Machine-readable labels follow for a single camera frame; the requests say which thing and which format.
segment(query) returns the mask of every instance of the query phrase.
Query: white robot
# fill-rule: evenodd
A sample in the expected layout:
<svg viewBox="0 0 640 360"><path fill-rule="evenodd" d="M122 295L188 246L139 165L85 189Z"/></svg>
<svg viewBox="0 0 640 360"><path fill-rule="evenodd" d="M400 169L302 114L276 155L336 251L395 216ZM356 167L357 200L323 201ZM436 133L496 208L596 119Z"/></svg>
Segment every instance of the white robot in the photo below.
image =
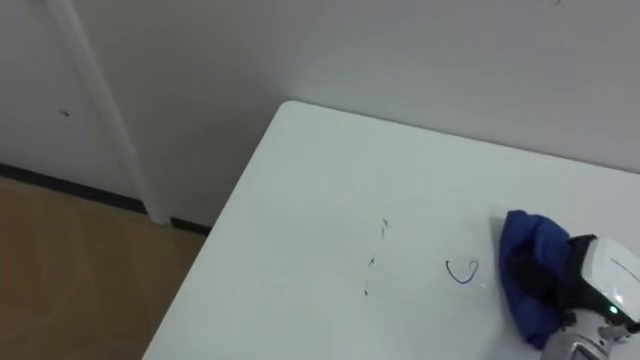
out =
<svg viewBox="0 0 640 360"><path fill-rule="evenodd" d="M640 332L640 260L614 240L573 238L557 289L563 327L542 360L607 360L616 343Z"/></svg>

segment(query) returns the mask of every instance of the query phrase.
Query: wooden floor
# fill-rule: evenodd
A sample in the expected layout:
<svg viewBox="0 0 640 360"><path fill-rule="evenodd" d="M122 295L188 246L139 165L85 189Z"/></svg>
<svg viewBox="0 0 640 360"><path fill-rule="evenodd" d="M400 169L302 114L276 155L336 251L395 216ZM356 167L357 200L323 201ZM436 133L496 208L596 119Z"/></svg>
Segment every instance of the wooden floor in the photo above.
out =
<svg viewBox="0 0 640 360"><path fill-rule="evenodd" d="M0 358L140 359L203 243L0 178Z"/></svg>

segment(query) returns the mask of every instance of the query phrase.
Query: white table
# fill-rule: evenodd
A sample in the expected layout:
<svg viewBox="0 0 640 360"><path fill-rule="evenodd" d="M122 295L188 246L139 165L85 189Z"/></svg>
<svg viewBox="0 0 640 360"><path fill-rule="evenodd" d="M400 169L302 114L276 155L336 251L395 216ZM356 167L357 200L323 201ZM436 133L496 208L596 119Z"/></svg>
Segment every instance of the white table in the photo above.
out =
<svg viewBox="0 0 640 360"><path fill-rule="evenodd" d="M506 211L640 254L639 204L638 175L288 102L145 359L537 359L497 283Z"/></svg>

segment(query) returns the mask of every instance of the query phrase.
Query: blue cloth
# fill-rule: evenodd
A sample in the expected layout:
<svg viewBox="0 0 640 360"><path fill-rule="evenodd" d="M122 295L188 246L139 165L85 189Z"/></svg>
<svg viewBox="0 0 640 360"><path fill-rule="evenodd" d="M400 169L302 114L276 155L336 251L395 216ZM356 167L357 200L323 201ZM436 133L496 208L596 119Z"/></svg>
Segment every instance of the blue cloth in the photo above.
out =
<svg viewBox="0 0 640 360"><path fill-rule="evenodd" d="M537 263L562 279L571 248L569 234L553 220L515 210L507 214L500 238L499 270L511 315L522 338L542 349L561 326L558 311L550 304L527 295L509 273L507 259L518 246L531 242Z"/></svg>

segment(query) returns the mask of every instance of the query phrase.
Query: scratch mark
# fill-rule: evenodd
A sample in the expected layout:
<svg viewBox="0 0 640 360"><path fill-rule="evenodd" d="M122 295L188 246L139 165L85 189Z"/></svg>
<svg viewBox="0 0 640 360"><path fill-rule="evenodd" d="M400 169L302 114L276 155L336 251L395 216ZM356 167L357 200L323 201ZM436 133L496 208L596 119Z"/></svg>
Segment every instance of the scratch mark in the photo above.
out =
<svg viewBox="0 0 640 360"><path fill-rule="evenodd" d="M382 225L380 226L380 245L378 246L378 248L373 252L373 256L371 257L371 260L369 260L369 265L367 265L368 267L372 267L373 265L375 265L376 263L376 256L378 256L378 253L380 252L380 250L382 249L382 243L384 242L384 237L386 235L387 229L390 228L391 226L389 225L389 220L385 219L384 217L382 218ZM371 278L371 271L369 271L369 275L367 276L367 282L364 285L364 296L369 296L369 279Z"/></svg>
<svg viewBox="0 0 640 360"><path fill-rule="evenodd" d="M451 268L449 268L449 260L444 262L444 266L447 268L447 272L449 272L449 275L453 278L453 280L455 280L460 285L465 285L470 283L471 280L473 280L473 278L476 276L476 272L478 271L480 263L478 262L478 260L471 260L469 262L469 270L471 271L471 275L469 275L469 278L466 280L460 280L455 275L453 275Z"/></svg>

